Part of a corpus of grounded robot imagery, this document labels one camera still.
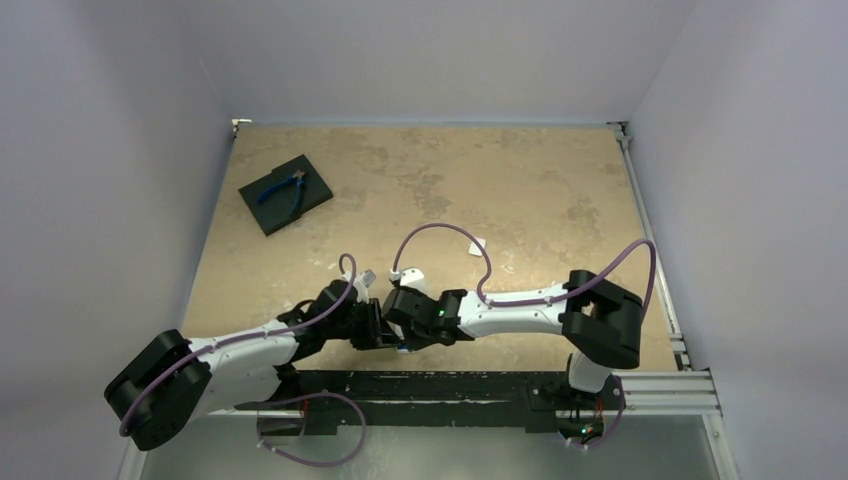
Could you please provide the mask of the white battery cover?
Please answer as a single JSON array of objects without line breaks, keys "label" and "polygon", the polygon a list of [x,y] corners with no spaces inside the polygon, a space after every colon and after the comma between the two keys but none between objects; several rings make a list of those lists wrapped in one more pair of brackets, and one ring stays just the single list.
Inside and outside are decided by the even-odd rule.
[{"label": "white battery cover", "polygon": [[468,254],[474,257],[483,257],[485,254],[486,240],[475,237],[469,245]]}]

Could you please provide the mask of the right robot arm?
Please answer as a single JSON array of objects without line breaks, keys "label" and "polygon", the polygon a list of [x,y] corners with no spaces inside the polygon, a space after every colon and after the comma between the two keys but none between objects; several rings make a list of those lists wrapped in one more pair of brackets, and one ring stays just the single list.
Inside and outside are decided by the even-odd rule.
[{"label": "right robot arm", "polygon": [[640,364],[642,299],[588,270],[573,270],[566,282],[545,288],[489,296],[454,289],[433,299],[419,286],[400,280],[383,305],[381,318],[402,350],[498,334],[561,336],[577,350],[561,381],[564,399],[576,407],[596,399],[613,371]]}]

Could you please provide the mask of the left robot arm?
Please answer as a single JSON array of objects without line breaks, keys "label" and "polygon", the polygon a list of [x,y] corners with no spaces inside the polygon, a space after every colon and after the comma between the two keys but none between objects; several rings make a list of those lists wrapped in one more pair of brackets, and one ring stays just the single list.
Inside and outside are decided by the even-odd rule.
[{"label": "left robot arm", "polygon": [[176,329],[156,335],[107,385],[104,398],[120,420],[120,435],[141,451],[153,450],[213,411],[265,401],[289,407],[298,382],[283,370],[330,340],[374,350],[396,345],[398,337],[363,286],[335,280],[259,327],[210,338],[186,338]]}]

